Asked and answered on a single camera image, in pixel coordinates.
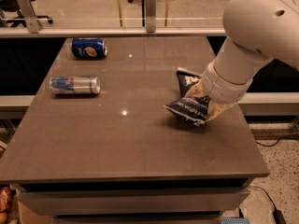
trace desk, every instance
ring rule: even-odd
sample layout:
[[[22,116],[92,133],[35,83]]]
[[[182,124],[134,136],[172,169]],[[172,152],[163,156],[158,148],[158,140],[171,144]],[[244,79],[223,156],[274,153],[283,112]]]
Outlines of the desk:
[[[163,108],[179,98],[179,66],[202,72],[214,58],[205,37],[107,38],[99,61],[69,43],[0,160],[0,182],[37,214],[218,217],[269,174],[238,106],[201,128]],[[100,95],[50,93],[51,77],[74,75],[97,75]]]

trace white robotic arm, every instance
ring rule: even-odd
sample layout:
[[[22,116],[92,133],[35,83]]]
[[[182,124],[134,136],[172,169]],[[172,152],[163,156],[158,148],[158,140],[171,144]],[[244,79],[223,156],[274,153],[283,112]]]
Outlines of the white robotic arm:
[[[231,0],[223,25],[228,37],[201,84],[213,102],[240,100],[254,75],[274,58],[298,69],[299,0]]]

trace brown table top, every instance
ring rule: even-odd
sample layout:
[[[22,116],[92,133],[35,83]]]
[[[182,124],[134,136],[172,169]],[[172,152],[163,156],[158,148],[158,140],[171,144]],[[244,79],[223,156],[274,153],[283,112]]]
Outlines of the brown table top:
[[[214,58],[204,37],[106,41],[104,60],[82,61],[66,40],[0,161],[0,182],[268,174],[238,105],[200,128],[164,108],[179,98],[177,68],[202,72]],[[99,77],[98,96],[50,93],[51,77],[83,75]]]

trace floor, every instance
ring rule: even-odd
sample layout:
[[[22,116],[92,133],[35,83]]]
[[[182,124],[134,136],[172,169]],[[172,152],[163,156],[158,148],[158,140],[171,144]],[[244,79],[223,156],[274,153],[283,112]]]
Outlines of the floor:
[[[221,27],[221,14],[229,0],[169,0],[168,27]],[[128,3],[120,0],[121,20],[124,27],[141,27],[141,0]],[[42,21],[50,28],[120,27],[120,11],[117,0],[37,0],[33,3],[36,14],[49,14],[54,24]],[[157,0],[157,25],[165,26],[166,0]],[[288,122],[249,122],[252,131],[262,130],[262,144],[273,144],[283,129],[288,132]],[[0,140],[6,140],[0,129]],[[258,178],[252,186],[265,189],[286,223],[296,224],[299,219],[299,141],[282,140],[276,146],[258,145],[270,169],[270,176]],[[250,188],[250,196],[240,205],[251,224],[275,223],[273,204],[262,189]],[[238,217],[238,210],[225,213]]]

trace silver can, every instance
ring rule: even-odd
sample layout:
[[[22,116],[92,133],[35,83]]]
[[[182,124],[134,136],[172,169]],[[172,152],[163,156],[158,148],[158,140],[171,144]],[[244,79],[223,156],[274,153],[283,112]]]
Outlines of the silver can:
[[[50,91],[54,94],[98,94],[97,77],[52,77]]]

